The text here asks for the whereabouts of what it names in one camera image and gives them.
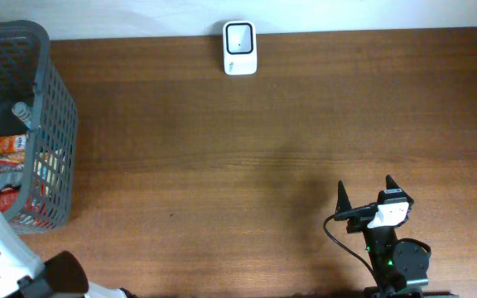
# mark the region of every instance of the wood grain surface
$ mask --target wood grain surface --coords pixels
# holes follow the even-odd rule
[[[329,294],[373,285],[324,234],[391,174],[428,290],[477,297],[477,29],[258,36],[229,77],[218,37],[52,43],[79,110],[70,221],[22,237],[140,297]],[[365,255],[364,238],[330,228]]]

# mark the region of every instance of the black cable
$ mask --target black cable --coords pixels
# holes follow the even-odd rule
[[[341,248],[343,248],[346,252],[350,253],[353,257],[359,259],[368,268],[369,272],[373,276],[374,281],[377,283],[378,290],[382,292],[382,287],[378,283],[378,278],[375,276],[373,268],[361,256],[356,254],[356,252],[353,252],[352,250],[348,249],[344,244],[342,244],[340,241],[338,241],[338,239],[336,239],[334,236],[332,236],[332,234],[329,233],[329,230],[327,229],[327,223],[329,223],[329,221],[333,219],[335,215],[336,214],[332,214],[325,220],[325,222],[323,222],[323,230],[325,231],[327,236],[329,236],[330,240],[334,241],[334,243],[338,244]]]

